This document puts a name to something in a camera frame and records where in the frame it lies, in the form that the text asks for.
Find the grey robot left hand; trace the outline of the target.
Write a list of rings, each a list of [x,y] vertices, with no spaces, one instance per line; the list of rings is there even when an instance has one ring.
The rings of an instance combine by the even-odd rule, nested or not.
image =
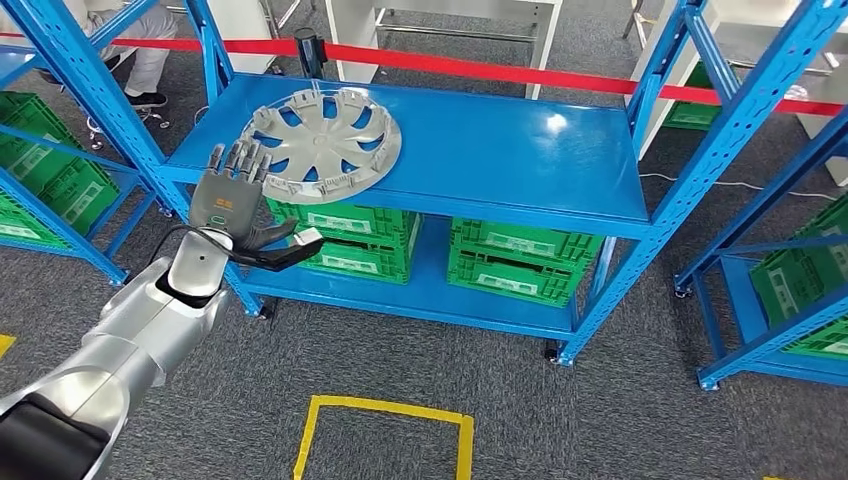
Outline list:
[[[294,233],[297,222],[259,228],[254,225],[263,197],[271,157],[257,140],[238,140],[214,147],[194,190],[189,224],[223,232],[235,251],[252,252]]]

